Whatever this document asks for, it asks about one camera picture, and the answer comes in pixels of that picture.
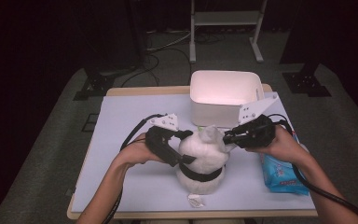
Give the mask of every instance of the white stuffed toy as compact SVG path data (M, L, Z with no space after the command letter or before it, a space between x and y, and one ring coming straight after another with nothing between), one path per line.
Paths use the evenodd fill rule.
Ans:
M176 175L179 182L193 194L211 194L225 176L225 164L235 145L225 146L223 134L214 126L195 131L179 144L178 152L196 159L190 164L179 164Z

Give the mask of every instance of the hand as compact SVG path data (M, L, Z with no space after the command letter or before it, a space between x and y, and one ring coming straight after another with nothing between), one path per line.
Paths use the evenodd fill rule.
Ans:
M115 160L126 162L130 167L135 164L144 164L147 161L163 162L158 156L149 150L145 144L145 134L141 133L133 142L124 147L115 157Z
M293 164L305 162L311 157L296 140L281 125L275 126L275 138L267 147L246 148L247 151L266 153L280 160Z

